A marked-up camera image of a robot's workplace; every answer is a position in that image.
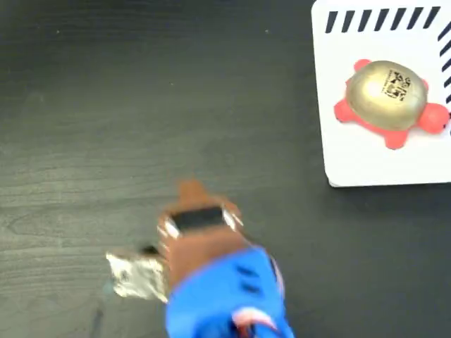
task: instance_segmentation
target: gold turtle shell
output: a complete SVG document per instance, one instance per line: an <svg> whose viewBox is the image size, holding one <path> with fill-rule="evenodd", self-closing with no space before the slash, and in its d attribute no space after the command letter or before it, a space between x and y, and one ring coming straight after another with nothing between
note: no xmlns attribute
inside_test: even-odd
<svg viewBox="0 0 451 338"><path fill-rule="evenodd" d="M407 130L427 104L428 90L412 70L391 61L374 61L350 79L346 100L365 122L384 130Z"/></svg>

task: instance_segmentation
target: dark wooden table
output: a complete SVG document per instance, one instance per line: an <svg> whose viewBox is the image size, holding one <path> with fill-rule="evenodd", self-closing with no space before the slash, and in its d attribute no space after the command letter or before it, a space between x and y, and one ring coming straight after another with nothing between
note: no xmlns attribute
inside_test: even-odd
<svg viewBox="0 0 451 338"><path fill-rule="evenodd" d="M1 5L1 337L87 337L105 250L191 176L278 258L299 338L449 335L451 189L327 185L309 1L65 2ZM164 337L163 307L113 300L102 336Z"/></svg>

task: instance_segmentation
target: silver foil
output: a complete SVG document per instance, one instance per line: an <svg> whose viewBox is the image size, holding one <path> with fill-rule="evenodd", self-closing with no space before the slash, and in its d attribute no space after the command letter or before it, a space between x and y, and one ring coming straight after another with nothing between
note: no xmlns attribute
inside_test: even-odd
<svg viewBox="0 0 451 338"><path fill-rule="evenodd" d="M121 297L168 301L165 264L158 254L108 252L114 292Z"/></svg>

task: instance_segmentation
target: red turtle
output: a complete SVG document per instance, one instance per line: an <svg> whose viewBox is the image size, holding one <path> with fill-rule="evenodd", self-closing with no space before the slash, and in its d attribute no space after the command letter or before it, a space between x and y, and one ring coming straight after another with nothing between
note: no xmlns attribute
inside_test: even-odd
<svg viewBox="0 0 451 338"><path fill-rule="evenodd" d="M428 83L391 61L362 59L346 81L345 98L335 107L342 123L354 122L381 135L389 149L402 148L409 131L440 134L450 120L446 107L427 102Z"/></svg>

